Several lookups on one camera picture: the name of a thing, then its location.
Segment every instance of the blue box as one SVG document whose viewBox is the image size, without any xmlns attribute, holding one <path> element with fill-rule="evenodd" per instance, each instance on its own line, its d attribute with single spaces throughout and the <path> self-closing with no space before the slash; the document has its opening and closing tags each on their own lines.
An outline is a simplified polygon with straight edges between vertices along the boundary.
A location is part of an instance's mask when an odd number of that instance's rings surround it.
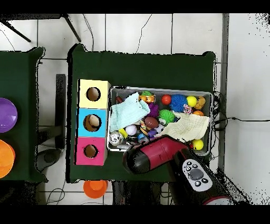
<svg viewBox="0 0 270 224">
<path fill-rule="evenodd" d="M 101 126 L 95 132 L 86 130 L 83 121 L 87 115 L 97 115 L 101 119 Z M 106 137 L 107 133 L 107 110 L 79 108 L 78 137 Z"/>
</svg>

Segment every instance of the white ball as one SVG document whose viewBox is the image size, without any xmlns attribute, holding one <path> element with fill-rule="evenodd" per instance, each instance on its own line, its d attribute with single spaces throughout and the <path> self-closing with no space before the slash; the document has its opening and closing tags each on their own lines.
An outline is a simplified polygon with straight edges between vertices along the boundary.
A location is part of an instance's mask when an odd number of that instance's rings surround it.
<svg viewBox="0 0 270 224">
<path fill-rule="evenodd" d="M 132 136 L 135 135 L 137 132 L 137 127 L 136 125 L 129 125 L 126 127 L 126 132 L 128 135 Z"/>
</svg>

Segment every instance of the blue spiky ball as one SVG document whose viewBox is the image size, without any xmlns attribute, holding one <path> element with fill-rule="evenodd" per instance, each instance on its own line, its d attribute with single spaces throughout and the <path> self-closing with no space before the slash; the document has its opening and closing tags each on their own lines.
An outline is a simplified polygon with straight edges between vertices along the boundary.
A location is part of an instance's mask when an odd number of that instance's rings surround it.
<svg viewBox="0 0 270 224">
<path fill-rule="evenodd" d="M 184 104 L 188 104 L 187 97 L 181 94 L 171 96 L 170 108 L 174 112 L 184 112 Z"/>
</svg>

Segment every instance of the dark green tabletop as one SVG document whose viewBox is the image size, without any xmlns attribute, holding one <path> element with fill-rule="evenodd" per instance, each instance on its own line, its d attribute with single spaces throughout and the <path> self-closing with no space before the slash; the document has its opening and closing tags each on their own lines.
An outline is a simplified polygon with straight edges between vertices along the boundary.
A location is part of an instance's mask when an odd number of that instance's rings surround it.
<svg viewBox="0 0 270 224">
<path fill-rule="evenodd" d="M 215 54 L 124 54 L 86 52 L 76 44 L 68 56 L 69 81 L 67 101 L 67 178 L 83 180 L 172 181 L 163 165 L 149 173 L 132 175 L 122 165 L 121 152 L 108 151 L 104 166 L 74 165 L 77 80 L 105 80 L 112 86 L 146 87 L 213 92 Z"/>
<path fill-rule="evenodd" d="M 43 48 L 28 52 L 0 52 L 0 97 L 9 99 L 16 106 L 18 119 L 8 132 L 0 133 L 0 139 L 12 146 L 15 161 L 10 173 L 0 180 L 46 181 L 35 168 L 37 139 L 37 62 Z"/>
</svg>

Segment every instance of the yellow ball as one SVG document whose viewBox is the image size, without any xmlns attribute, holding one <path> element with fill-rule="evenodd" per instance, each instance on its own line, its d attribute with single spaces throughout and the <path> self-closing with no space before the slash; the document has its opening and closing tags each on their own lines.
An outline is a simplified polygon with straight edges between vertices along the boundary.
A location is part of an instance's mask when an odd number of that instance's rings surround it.
<svg viewBox="0 0 270 224">
<path fill-rule="evenodd" d="M 188 106 L 190 107 L 195 107 L 195 105 L 197 104 L 197 98 L 194 96 L 188 96 L 187 101 L 188 101 Z"/>
<path fill-rule="evenodd" d="M 204 142 L 200 139 L 195 139 L 192 141 L 193 149 L 201 150 L 204 147 Z"/>
</svg>

